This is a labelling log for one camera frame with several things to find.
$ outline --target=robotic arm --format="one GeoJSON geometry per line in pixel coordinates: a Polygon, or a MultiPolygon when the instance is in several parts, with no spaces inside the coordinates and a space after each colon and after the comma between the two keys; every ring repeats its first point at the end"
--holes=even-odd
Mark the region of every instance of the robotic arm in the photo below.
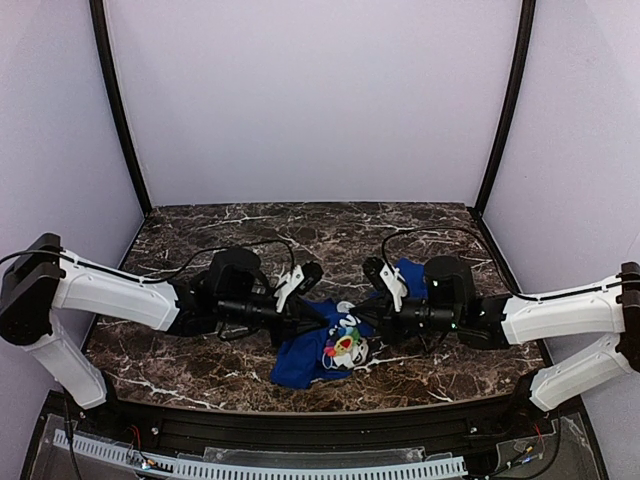
{"type": "Polygon", "coordinates": [[[0,336],[31,353],[85,409],[106,402],[105,379],[71,341],[54,309],[113,316],[179,336],[211,333],[218,320],[232,321],[249,331],[268,329],[275,345],[326,325],[299,298],[322,277],[316,263],[295,267],[272,289],[260,272],[260,258],[241,248],[216,254],[209,270],[188,283],[104,267],[63,249],[53,234],[44,234],[29,251],[39,253],[19,258],[4,274],[0,336]]]}
{"type": "Polygon", "coordinates": [[[504,349],[531,340],[606,332],[572,357],[520,379],[512,403],[540,415],[619,375],[640,371],[640,266],[625,263],[601,282],[535,296],[476,296],[471,269],[451,256],[425,264],[429,298],[407,297],[406,282],[381,259],[363,265],[379,296],[352,313],[389,343],[428,331],[454,332],[477,349],[504,349]]]}

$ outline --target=brown marble surface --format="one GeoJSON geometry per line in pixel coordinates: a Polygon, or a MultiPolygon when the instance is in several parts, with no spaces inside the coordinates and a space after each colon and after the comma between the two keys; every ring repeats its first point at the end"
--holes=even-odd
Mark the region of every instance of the brown marble surface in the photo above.
{"type": "MultiPolygon", "coordinates": [[[[325,271],[308,298],[355,303],[372,291],[362,274],[365,257],[379,255],[386,235],[425,226],[475,229],[464,205],[452,203],[162,207],[146,220],[124,270],[165,275],[201,248],[282,238],[291,241],[297,263],[315,260],[325,271]]],[[[287,252],[281,246],[254,250],[263,258],[265,272],[276,275],[287,268],[287,252]]],[[[399,237],[390,242],[388,253],[392,261],[404,256],[422,263],[434,255],[458,254],[472,265],[479,294],[504,291],[487,253],[461,232],[399,237]]],[[[199,257],[185,274],[206,268],[210,258],[199,257]]],[[[382,348],[347,379],[290,390],[269,380],[275,354],[266,332],[224,343],[215,335],[176,338],[106,317],[99,318],[87,350],[122,399],[261,412],[362,411],[478,399],[509,393],[520,375],[543,366],[535,343],[485,352],[469,349],[449,335],[430,356],[425,356],[420,340],[413,339],[382,348]]]]}

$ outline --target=dark stone countertop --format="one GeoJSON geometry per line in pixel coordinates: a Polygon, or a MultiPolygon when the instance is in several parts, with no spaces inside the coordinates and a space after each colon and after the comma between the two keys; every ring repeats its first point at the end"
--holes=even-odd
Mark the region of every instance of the dark stone countertop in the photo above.
{"type": "MultiPolygon", "coordinates": [[[[426,226],[476,229],[464,205],[453,203],[161,207],[145,221],[124,270],[161,276],[201,248],[282,238],[291,241],[297,263],[315,260],[325,271],[308,298],[356,303],[372,291],[362,274],[364,258],[379,254],[386,235],[426,226]]],[[[288,265],[282,246],[254,250],[263,258],[265,272],[277,275],[288,265]]],[[[505,291],[488,254],[462,232],[399,237],[388,250],[392,259],[404,256],[421,263],[438,254],[458,254],[472,265],[479,294],[505,291]]],[[[210,258],[199,257],[186,274],[206,268],[210,258]]],[[[543,366],[535,343],[476,351],[449,335],[436,353],[425,356],[416,338],[383,348],[347,379],[290,390],[269,381],[275,354],[266,332],[225,343],[215,335],[176,338],[106,317],[98,319],[87,349],[94,365],[111,377],[121,399],[245,412],[363,411],[472,400],[509,393],[520,375],[543,366]]]]}

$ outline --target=black frame post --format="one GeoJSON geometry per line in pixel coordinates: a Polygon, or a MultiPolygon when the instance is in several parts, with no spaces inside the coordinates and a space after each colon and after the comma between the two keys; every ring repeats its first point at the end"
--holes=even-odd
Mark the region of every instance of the black frame post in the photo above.
{"type": "Polygon", "coordinates": [[[487,163],[487,169],[484,172],[484,178],[482,179],[482,185],[475,204],[475,211],[481,217],[484,215],[484,211],[487,208],[489,196],[491,195],[493,184],[495,183],[496,176],[498,175],[498,169],[500,168],[500,162],[502,161],[502,154],[504,153],[504,147],[507,144],[507,138],[511,128],[511,121],[513,120],[513,114],[516,110],[518,94],[520,93],[520,84],[522,83],[522,75],[524,74],[524,66],[527,60],[527,52],[529,50],[529,40],[531,39],[531,29],[533,27],[533,14],[535,8],[536,0],[522,1],[520,24],[518,26],[516,47],[513,52],[511,73],[509,75],[509,82],[507,83],[507,92],[504,96],[502,113],[500,114],[500,121],[498,122],[498,129],[493,141],[493,147],[491,148],[491,154],[489,155],[489,162],[487,163]]]}
{"type": "Polygon", "coordinates": [[[144,184],[142,170],[140,169],[136,151],[133,147],[131,131],[129,130],[124,106],[122,105],[122,96],[120,95],[115,64],[113,63],[113,54],[111,53],[111,44],[109,43],[109,31],[104,13],[104,2],[102,0],[89,0],[89,5],[91,7],[91,20],[93,22],[93,32],[96,37],[98,57],[100,58],[100,66],[102,67],[102,77],[107,90],[107,96],[109,97],[109,104],[111,105],[113,122],[118,132],[118,138],[120,139],[120,148],[122,148],[122,153],[127,163],[127,169],[129,170],[136,196],[138,197],[138,203],[140,204],[143,214],[146,216],[151,212],[153,207],[149,193],[147,192],[147,187],[144,184]]]}

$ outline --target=white perforated strip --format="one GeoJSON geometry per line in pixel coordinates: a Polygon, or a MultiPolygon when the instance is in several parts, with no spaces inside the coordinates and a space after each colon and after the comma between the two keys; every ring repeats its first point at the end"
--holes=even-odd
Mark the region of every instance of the white perforated strip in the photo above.
{"type": "MultiPolygon", "coordinates": [[[[56,429],[53,444],[69,449],[63,430],[56,429]]],[[[142,469],[130,465],[127,461],[126,447],[76,434],[73,437],[73,449],[77,455],[142,472],[142,469]]],[[[144,455],[164,469],[164,471],[154,469],[154,475],[189,480],[437,480],[460,478],[467,474],[462,457],[384,467],[276,469],[221,465],[146,452],[144,455]]]]}

